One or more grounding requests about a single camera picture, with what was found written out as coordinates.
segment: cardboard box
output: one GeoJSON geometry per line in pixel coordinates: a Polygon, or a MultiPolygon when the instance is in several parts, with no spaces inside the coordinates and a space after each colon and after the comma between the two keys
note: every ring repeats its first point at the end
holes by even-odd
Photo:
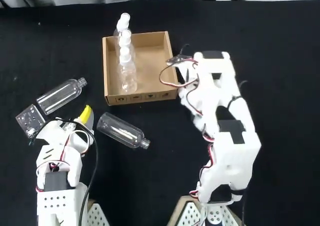
{"type": "MultiPolygon", "coordinates": [[[[104,96],[108,105],[125,105],[142,102],[173,100],[177,97],[177,89],[162,84],[159,73],[172,58],[169,34],[165,32],[138,33],[131,36],[135,47],[135,64],[137,70],[137,91],[124,94],[120,88],[118,76],[118,60],[115,52],[113,36],[102,39],[104,96]]],[[[166,82],[178,83],[174,67],[165,70],[161,78],[166,82]]]]}

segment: yellow object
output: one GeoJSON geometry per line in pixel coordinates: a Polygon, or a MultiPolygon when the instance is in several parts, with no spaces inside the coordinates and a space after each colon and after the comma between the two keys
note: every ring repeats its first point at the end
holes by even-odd
{"type": "Polygon", "coordinates": [[[84,125],[88,122],[91,112],[92,112],[92,108],[89,105],[86,105],[83,112],[79,116],[79,119],[84,125]]]}

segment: black cloth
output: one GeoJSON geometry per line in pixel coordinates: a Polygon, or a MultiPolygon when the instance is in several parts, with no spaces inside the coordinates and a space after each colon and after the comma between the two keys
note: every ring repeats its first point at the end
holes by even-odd
{"type": "MultiPolygon", "coordinates": [[[[230,53],[262,147],[245,208],[249,226],[317,225],[320,199],[320,1],[129,1],[0,10],[1,225],[35,225],[40,145],[15,120],[42,93],[85,77],[82,94],[50,117],[74,118],[85,104],[142,129],[151,144],[132,150],[96,133],[100,163],[90,198],[111,225],[163,226],[180,196],[195,189],[209,157],[179,100],[107,106],[102,37],[122,12],[133,33],[168,31],[174,54],[230,53]]],[[[95,152],[83,158],[88,184],[95,152]]],[[[231,205],[240,216],[241,203],[231,205]]]]}

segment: plastic bottle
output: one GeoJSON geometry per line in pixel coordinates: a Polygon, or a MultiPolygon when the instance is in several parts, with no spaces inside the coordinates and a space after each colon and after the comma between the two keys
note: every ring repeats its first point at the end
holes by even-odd
{"type": "Polygon", "coordinates": [[[87,81],[84,77],[79,80],[69,79],[58,87],[38,97],[36,102],[46,115],[51,114],[78,97],[81,94],[82,88],[86,85],[87,81]]]}
{"type": "Polygon", "coordinates": [[[130,50],[130,55],[131,55],[133,61],[135,61],[136,51],[135,51],[135,47],[131,43],[131,32],[129,30],[126,29],[126,30],[122,31],[122,34],[119,37],[119,47],[120,48],[128,47],[130,50]]]}
{"type": "Polygon", "coordinates": [[[120,63],[118,66],[122,90],[127,94],[137,91],[137,71],[128,47],[120,49],[120,63]]]}
{"type": "Polygon", "coordinates": [[[96,128],[103,134],[132,149],[138,147],[147,149],[150,145],[150,140],[145,138],[141,129],[108,112],[100,117],[96,128]]]}
{"type": "Polygon", "coordinates": [[[115,48],[115,53],[116,53],[116,57],[119,58],[119,39],[120,39],[120,35],[122,34],[122,32],[124,30],[129,30],[129,21],[130,21],[130,15],[126,12],[122,13],[120,16],[120,19],[118,20],[117,24],[116,24],[116,29],[113,33],[114,36],[114,48],[115,48]]]}

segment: white 3d-printed part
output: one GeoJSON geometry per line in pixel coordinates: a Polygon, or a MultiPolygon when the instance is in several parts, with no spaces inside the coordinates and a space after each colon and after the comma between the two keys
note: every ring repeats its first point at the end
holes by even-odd
{"type": "Polygon", "coordinates": [[[210,224],[219,225],[222,222],[222,226],[239,226],[226,206],[211,206],[207,210],[206,219],[210,224]]]}
{"type": "Polygon", "coordinates": [[[176,226],[195,226],[200,222],[200,212],[194,202],[187,202],[176,226]]]}
{"type": "MultiPolygon", "coordinates": [[[[239,226],[226,206],[208,207],[206,219],[209,225],[221,225],[222,222],[222,226],[239,226]]],[[[188,202],[181,213],[177,226],[200,226],[199,224],[200,212],[193,202],[188,202]]]]}
{"type": "MultiPolygon", "coordinates": [[[[38,226],[55,226],[56,221],[63,221],[62,226],[77,226],[80,209],[87,186],[79,183],[75,189],[38,192],[37,215],[38,226]]],[[[82,225],[87,222],[87,210],[83,211],[82,225]]]]}
{"type": "Polygon", "coordinates": [[[88,212],[88,226],[110,226],[98,203],[94,203],[88,212]]]}

